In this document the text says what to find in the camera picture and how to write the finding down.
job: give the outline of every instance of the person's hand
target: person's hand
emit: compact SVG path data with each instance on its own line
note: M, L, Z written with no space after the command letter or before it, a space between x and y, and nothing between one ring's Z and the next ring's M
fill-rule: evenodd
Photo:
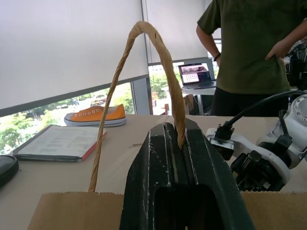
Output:
M291 47L292 45L286 40L281 40L273 46L271 51L265 57L265 60L270 60L273 56L276 56L277 58L284 58L290 52Z
M221 57L218 57L216 60L217 66L220 67Z

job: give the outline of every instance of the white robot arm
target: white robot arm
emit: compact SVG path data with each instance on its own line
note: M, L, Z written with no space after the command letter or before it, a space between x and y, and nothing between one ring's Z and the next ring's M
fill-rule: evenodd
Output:
M207 138L225 160L236 157L231 170L240 190L280 191L290 180L290 169L307 155L307 95L296 98L256 145L236 133L220 139L216 131L208 129Z

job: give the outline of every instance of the orange sneaker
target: orange sneaker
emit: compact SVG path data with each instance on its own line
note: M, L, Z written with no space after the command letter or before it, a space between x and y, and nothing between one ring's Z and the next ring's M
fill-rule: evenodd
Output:
M102 118L104 107L93 106L77 113L69 113L64 117L67 126L98 126ZM123 104L109 107L106 115L105 127L122 126L126 123L126 114Z

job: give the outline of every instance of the paper bag handle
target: paper bag handle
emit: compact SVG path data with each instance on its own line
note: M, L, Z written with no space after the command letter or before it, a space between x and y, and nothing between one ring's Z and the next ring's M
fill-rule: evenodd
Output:
M161 36L159 35L158 31L149 23L147 22L137 22L132 30L129 33L128 40L126 43L126 48L124 54L116 68L109 93L106 99L105 109L103 111L103 116L100 121L99 133L98 133L98 140L97 140L97 147L96 147L96 155L93 163L93 170L92 170L92 177L88 191L94 192L96 189L97 184L97 175L98 175L98 168L99 168L99 160L101 155L101 143L103 137L103 128L105 125L107 111L109 109L109 105L111 102L111 98L115 87L118 83L118 77L124 67L126 59L131 51L131 48L134 44L134 40L137 36L141 35L142 33L146 33L149 36L149 39L153 43L154 47L156 48L162 66L165 70L167 76L167 82L169 86L169 92L172 99L172 113L175 120L175 127L178 132L178 146L182 148L184 140L185 140L185 109L184 109L184 102L182 98L181 88L179 83L176 79L176 75L174 73L173 61L172 57L167 50L166 46L164 45Z

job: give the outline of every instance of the laptop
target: laptop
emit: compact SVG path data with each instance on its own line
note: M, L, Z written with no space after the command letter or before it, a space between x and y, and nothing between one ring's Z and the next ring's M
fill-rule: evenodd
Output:
M194 90L216 87L216 80L212 80L206 63L187 64L178 67L184 87Z

